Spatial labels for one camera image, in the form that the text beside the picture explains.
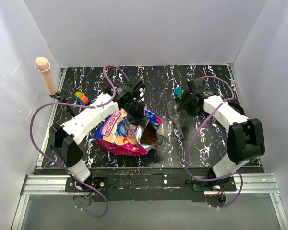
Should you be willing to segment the pink pet food bag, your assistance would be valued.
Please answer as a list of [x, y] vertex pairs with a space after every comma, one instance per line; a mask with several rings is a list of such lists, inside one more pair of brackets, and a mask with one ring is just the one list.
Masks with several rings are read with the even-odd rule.
[[143, 156], [151, 149], [164, 149], [168, 139], [157, 132], [161, 119], [152, 111], [144, 109], [144, 124], [132, 124], [127, 112], [120, 109], [108, 116], [94, 132], [94, 139], [105, 150], [115, 155]]

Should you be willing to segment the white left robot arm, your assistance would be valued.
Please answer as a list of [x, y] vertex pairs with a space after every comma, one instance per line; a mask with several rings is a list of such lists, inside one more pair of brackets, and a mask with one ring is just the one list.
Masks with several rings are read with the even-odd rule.
[[50, 127], [50, 149], [64, 162], [81, 191], [86, 192], [92, 188], [93, 176], [82, 159], [83, 152], [79, 144], [104, 120], [108, 126], [102, 127], [102, 135], [107, 138], [113, 134], [113, 128], [117, 127], [116, 122], [128, 121], [145, 128], [144, 91], [145, 85], [142, 82], [126, 83], [113, 90], [108, 88], [71, 120]]

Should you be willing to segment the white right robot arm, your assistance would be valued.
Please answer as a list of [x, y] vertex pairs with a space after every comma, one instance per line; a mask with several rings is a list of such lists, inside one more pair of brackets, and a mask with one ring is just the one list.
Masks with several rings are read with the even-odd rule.
[[177, 88], [175, 98], [179, 100], [179, 110], [185, 110], [190, 115], [206, 112], [228, 133], [225, 156], [209, 169], [206, 179], [191, 179], [193, 184], [212, 190], [221, 189], [230, 181], [225, 175], [232, 175], [241, 166], [264, 155], [263, 127], [259, 119], [241, 114], [209, 90], [194, 93]]

